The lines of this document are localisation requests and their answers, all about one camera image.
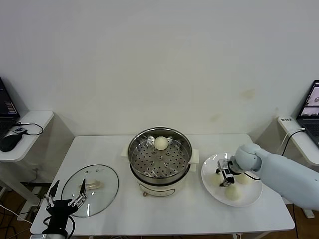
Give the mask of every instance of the wooden floor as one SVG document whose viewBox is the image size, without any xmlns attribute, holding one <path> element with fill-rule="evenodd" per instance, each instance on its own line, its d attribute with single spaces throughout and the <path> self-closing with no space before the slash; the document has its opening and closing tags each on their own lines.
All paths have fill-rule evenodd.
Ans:
<svg viewBox="0 0 319 239">
<path fill-rule="evenodd" d="M 41 191 L 40 196 L 43 196 L 45 191 Z M 23 207 L 25 200 L 16 192 L 6 192 L 4 196 L 0 199 L 1 203 L 11 209 L 14 212 L 20 212 Z M 293 205 L 288 205 L 290 214 L 294 218 Z M 10 212 L 6 211 L 6 215 L 3 215 L 4 209 L 0 208 L 0 239 L 29 239 L 30 224 L 27 222 L 21 222 L 16 220 L 16 216 L 11 216 Z M 314 212 L 314 219 L 307 219 L 304 216 L 302 209 L 295 207 L 295 215 L 298 228 L 298 236 L 296 230 L 286 231 L 286 232 L 272 232 L 263 237 L 263 239 L 319 239 L 319 212 Z M 34 214 L 29 214 L 28 219 L 32 220 Z M 16 233 L 22 232 L 17 237 L 12 237 L 15 233 L 13 228 L 15 228 Z M 72 237 L 73 239 L 88 239 L 88 237 Z M 95 239 L 107 239 L 110 237 L 95 237 Z M 141 239 L 141 237 L 129 237 L 130 239 Z M 143 237 L 143 239 L 232 239 L 231 235 L 200 235 L 200 236 L 165 236 L 165 237 Z"/>
</svg>

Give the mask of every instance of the stainless steel steamer basket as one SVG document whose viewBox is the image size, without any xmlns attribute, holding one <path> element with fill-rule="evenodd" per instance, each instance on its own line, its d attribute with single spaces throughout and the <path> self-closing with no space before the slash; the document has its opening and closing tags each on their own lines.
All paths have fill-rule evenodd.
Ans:
<svg viewBox="0 0 319 239">
<path fill-rule="evenodd" d="M 154 140 L 167 138 L 168 147 L 157 150 Z M 189 170 L 192 149 L 189 140 L 175 129 L 155 127 L 135 136 L 128 148 L 131 169 L 142 181 L 151 185 L 168 185 L 178 181 Z"/>
</svg>

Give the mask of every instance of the white shelf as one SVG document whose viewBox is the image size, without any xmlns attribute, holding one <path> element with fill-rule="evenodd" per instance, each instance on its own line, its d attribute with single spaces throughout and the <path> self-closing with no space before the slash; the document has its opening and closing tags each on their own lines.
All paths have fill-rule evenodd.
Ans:
<svg viewBox="0 0 319 239">
<path fill-rule="evenodd" d="M 278 122 L 286 133 L 290 130 L 301 128 L 298 122 L 291 116 L 278 117 Z M 291 140 L 308 163 L 316 166 L 319 165 L 319 148 L 306 132 L 296 133 L 292 136 Z"/>
<path fill-rule="evenodd" d="M 52 111 L 28 111 L 22 112 L 21 118 L 18 121 L 21 123 L 37 123 L 45 130 L 45 127 L 52 118 Z M 41 131 L 41 129 L 36 125 L 24 125 L 23 127 L 26 128 L 30 133 L 39 133 Z M 22 160 L 38 138 L 39 135 L 23 135 L 22 139 L 18 142 L 13 150 L 9 152 L 0 151 L 0 162 L 17 162 Z"/>
<path fill-rule="evenodd" d="M 195 235 L 282 231 L 294 228 L 281 196 L 263 185 L 260 199 L 251 206 L 235 208 L 214 199 L 200 177 L 204 161 L 213 154 L 234 153 L 245 143 L 246 134 L 187 135 L 192 147 L 199 150 L 199 167 L 189 172 L 185 185 L 168 197 L 142 196 L 137 180 L 130 171 L 123 147 L 133 136 L 78 136 L 74 139 L 53 181 L 60 180 L 56 199 L 61 198 L 67 180 L 81 168 L 92 164 L 112 167 L 119 177 L 119 190 L 111 205 L 89 218 L 73 217 L 74 235 Z M 39 234 L 49 216 L 43 203 L 31 227 Z M 68 222 L 70 232 L 72 224 Z"/>
</svg>

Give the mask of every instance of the steamed bun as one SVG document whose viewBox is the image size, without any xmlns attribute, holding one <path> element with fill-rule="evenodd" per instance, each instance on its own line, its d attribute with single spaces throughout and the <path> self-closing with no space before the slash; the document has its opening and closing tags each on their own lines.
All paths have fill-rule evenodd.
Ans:
<svg viewBox="0 0 319 239">
<path fill-rule="evenodd" d="M 223 175 L 221 173 L 214 173 L 211 178 L 211 182 L 214 186 L 219 187 L 219 185 L 224 181 Z"/>
<path fill-rule="evenodd" d="M 253 179 L 250 177 L 247 177 L 245 174 L 239 174 L 234 176 L 236 181 L 239 182 L 240 184 L 252 184 Z"/>
<path fill-rule="evenodd" d="M 236 201 L 241 198 L 241 192 L 234 184 L 231 184 L 230 186 L 226 187 L 225 195 L 231 201 Z"/>
<path fill-rule="evenodd" d="M 168 146 L 167 138 L 160 136 L 157 137 L 154 141 L 154 147 L 158 150 L 164 150 Z"/>
</svg>

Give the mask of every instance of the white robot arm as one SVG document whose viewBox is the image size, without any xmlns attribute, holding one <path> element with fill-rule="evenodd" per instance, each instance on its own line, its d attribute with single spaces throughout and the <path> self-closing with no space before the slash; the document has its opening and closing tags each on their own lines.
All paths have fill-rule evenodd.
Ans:
<svg viewBox="0 0 319 239">
<path fill-rule="evenodd" d="M 231 175 L 252 171 L 264 184 L 297 206 L 319 211 L 319 173 L 299 163 L 252 143 L 239 147 L 227 162 L 218 162 L 226 182 L 225 167 L 221 165 L 227 165 Z"/>
</svg>

